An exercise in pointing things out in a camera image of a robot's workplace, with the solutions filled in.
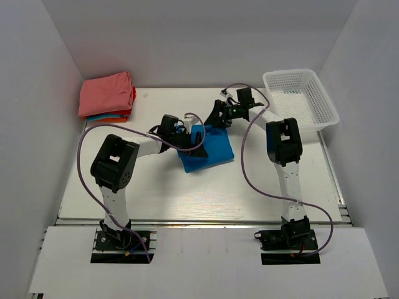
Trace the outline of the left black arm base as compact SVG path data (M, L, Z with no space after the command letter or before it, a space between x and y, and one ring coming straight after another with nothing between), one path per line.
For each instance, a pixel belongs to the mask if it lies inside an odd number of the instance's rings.
M90 263L149 264L155 254L156 231L137 230L137 235L125 230L112 230L100 221L96 230Z

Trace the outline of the blue t-shirt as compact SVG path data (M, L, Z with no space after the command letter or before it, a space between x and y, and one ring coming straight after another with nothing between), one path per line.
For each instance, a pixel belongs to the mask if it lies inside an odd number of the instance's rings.
M203 147L208 154L207 158L189 156L178 152L186 173L227 163L234 159L227 130L225 128L213 128L211 125L206 125L205 130L206 136Z

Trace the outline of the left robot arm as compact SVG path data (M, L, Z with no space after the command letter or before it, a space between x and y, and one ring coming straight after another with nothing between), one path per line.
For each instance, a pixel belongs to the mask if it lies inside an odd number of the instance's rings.
M193 133L196 123L203 124L194 113L186 113L184 119L164 115L161 124L153 131L139 134L128 141L109 134L104 140L90 173L102 193L107 208L105 219L100 222L102 230L110 234L110 241L119 249L128 247L132 241L130 218L126 208L126 187L129 184L136 160L151 154L164 153L170 148L186 156L207 158L203 146L205 128Z

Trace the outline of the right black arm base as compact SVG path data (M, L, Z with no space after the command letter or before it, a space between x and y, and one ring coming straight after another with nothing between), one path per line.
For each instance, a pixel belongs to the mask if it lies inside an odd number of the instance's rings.
M254 238L261 243L263 265L320 264L317 239L308 217L284 221L279 230L259 230Z

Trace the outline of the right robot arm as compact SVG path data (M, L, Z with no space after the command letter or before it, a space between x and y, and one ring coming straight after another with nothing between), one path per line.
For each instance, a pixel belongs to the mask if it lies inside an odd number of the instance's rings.
M225 88L220 95L223 100L214 102L213 110L205 124L213 128L228 128L235 119L245 119L249 128L257 125L266 133L266 151L274 164L279 178L281 195L271 198L286 201L284 204L283 223L302 221L306 211L302 204L299 183L299 161L303 153L299 127L295 118L283 118L268 110L266 104L255 102L251 87L236 90L237 100Z

